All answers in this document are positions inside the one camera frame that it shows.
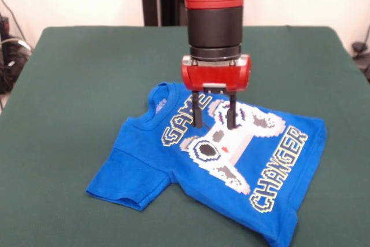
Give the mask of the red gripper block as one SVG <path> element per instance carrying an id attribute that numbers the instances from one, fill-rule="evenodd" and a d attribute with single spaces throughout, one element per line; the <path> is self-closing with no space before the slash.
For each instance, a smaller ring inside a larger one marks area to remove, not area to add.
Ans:
<path id="1" fill-rule="evenodd" d="M 251 74 L 251 57 L 243 54 L 232 60 L 201 61 L 184 56 L 181 64 L 183 83 L 192 91 L 193 126 L 202 127 L 202 109 L 199 107 L 199 91 L 229 93 L 227 128 L 236 127 L 236 92 L 248 87 Z"/>

